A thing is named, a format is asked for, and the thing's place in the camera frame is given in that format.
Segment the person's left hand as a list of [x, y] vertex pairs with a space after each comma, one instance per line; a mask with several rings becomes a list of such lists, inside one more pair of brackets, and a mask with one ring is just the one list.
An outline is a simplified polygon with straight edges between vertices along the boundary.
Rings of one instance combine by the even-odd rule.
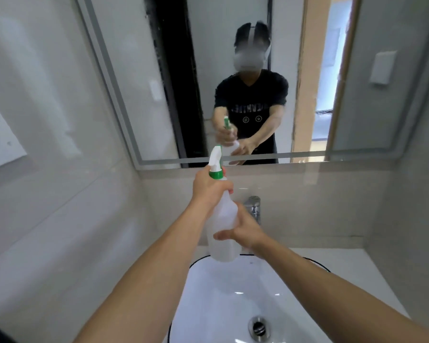
[[213, 179], [210, 176], [210, 166], [205, 166], [195, 175], [189, 206], [195, 208], [197, 213], [207, 219], [225, 192], [228, 191], [222, 189], [221, 180]]

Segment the person's right hand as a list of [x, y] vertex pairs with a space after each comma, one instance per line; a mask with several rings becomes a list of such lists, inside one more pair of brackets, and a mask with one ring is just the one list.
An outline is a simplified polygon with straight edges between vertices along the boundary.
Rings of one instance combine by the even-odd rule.
[[265, 247], [270, 242], [269, 236], [265, 234], [256, 220], [247, 209], [239, 202], [235, 202], [238, 212], [234, 228], [239, 228], [241, 242], [237, 242], [242, 248], [249, 250], [260, 259], [266, 259]]

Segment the white spray bottle green collar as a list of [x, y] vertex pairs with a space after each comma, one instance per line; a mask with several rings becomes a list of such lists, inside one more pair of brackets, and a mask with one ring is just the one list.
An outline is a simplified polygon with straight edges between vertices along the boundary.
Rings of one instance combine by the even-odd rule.
[[[221, 166], [222, 147], [213, 147], [208, 165], [209, 176], [217, 181], [226, 181]], [[214, 234], [222, 230], [231, 230], [235, 227], [238, 207], [230, 198], [229, 191], [224, 191], [218, 205], [205, 224], [210, 256], [218, 262], [232, 262], [241, 252], [241, 246], [234, 240], [218, 241]]]

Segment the person's right forearm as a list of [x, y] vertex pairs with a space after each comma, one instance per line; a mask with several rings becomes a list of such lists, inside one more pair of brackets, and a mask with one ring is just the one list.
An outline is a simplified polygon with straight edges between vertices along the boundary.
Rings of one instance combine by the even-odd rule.
[[270, 237], [251, 244], [333, 343], [429, 343], [429, 330]]

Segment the person's left forearm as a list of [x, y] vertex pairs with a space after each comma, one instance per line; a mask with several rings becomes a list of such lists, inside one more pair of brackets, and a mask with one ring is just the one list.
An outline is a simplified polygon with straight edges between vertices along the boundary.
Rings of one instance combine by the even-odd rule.
[[73, 343], [162, 343], [212, 210], [207, 202], [192, 200], [126, 271]]

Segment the chrome faucet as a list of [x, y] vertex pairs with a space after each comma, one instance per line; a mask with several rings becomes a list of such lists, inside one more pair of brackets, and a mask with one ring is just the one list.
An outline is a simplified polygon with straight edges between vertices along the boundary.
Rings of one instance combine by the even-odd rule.
[[250, 215], [256, 220], [258, 225], [261, 225], [261, 199], [259, 196], [250, 196], [244, 206]]

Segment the white sink basin black rim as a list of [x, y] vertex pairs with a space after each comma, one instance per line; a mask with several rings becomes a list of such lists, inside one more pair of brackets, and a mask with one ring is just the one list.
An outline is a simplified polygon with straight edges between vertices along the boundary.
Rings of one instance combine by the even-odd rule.
[[191, 265], [166, 343], [256, 343], [247, 327], [254, 316], [270, 325], [266, 343], [332, 343], [278, 274], [247, 254]]

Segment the chrome sink drain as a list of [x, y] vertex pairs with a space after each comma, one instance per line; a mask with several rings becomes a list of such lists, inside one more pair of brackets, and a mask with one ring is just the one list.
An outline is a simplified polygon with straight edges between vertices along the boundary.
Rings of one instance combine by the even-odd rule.
[[270, 339], [270, 325], [265, 317], [254, 316], [248, 322], [248, 332], [256, 343], [266, 343]]

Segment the wall mirror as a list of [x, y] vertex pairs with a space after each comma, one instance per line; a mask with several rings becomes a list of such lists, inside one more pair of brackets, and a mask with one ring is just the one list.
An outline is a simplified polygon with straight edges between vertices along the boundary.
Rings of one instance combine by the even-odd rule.
[[76, 0], [136, 169], [397, 159], [429, 0]]

